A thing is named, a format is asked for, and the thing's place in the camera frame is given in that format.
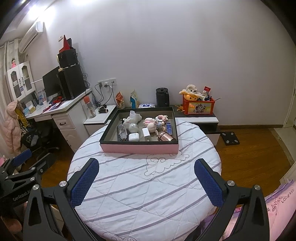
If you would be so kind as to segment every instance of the pink puffer coat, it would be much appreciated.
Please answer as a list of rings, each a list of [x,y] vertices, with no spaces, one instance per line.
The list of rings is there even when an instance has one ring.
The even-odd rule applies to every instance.
[[[8,104],[6,107],[5,121],[3,125],[4,139],[9,148],[9,153],[20,154],[20,124],[17,120],[15,108],[17,100]]]

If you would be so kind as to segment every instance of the box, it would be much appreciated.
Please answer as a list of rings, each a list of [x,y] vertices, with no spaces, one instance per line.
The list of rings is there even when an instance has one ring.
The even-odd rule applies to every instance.
[[[188,101],[183,96],[183,109],[185,115],[212,115],[215,101]]]
[[[130,111],[133,110],[142,116],[139,126],[139,142],[118,141],[117,126],[121,124],[122,118],[127,118]],[[151,133],[151,141],[145,141],[142,128],[145,128],[143,121],[145,118],[155,118],[158,115],[167,115],[172,128],[172,136],[176,141],[158,141],[158,136]],[[117,110],[111,122],[104,131],[100,145],[104,152],[107,153],[127,153],[127,154],[177,154],[179,151],[179,142],[175,116],[172,107],[157,108],[138,108]]]

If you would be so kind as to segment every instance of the bolt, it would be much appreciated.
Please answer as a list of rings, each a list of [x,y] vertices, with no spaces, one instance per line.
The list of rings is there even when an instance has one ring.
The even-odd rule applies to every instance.
[[[66,181],[61,181],[60,183],[59,183],[59,186],[60,187],[64,187],[64,186],[66,186],[67,185],[67,182]]]
[[[227,185],[233,187],[235,185],[235,182],[232,180],[228,180]]]
[[[255,185],[254,188],[258,191],[261,189],[261,187],[259,185]]]
[[[35,190],[37,190],[39,188],[39,185],[38,184],[35,184],[34,186],[33,186],[33,190],[35,191]]]

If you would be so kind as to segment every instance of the round table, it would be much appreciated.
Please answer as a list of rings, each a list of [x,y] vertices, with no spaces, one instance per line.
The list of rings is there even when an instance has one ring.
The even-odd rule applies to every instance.
[[[89,158],[99,173],[75,209],[106,240],[183,241],[215,208],[194,173],[203,158],[221,174],[221,161],[198,126],[176,119],[177,155],[104,153],[99,129],[75,153],[67,180]]]

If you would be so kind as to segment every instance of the pink box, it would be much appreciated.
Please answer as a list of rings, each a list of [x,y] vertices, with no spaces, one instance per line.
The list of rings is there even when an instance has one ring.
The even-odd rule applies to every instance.
[[[117,126],[121,123],[122,118],[127,118],[129,116],[131,110],[142,116],[142,121],[138,122],[139,129],[143,127],[142,122],[145,118],[155,118],[158,115],[167,115],[168,121],[171,123],[172,136],[176,140],[157,141],[158,137],[154,133],[151,133],[152,141],[143,141],[143,133],[139,130],[140,140],[142,141],[118,141]],[[173,108],[157,107],[117,110],[100,139],[100,145],[103,151],[107,153],[177,154],[179,151],[179,142]]]

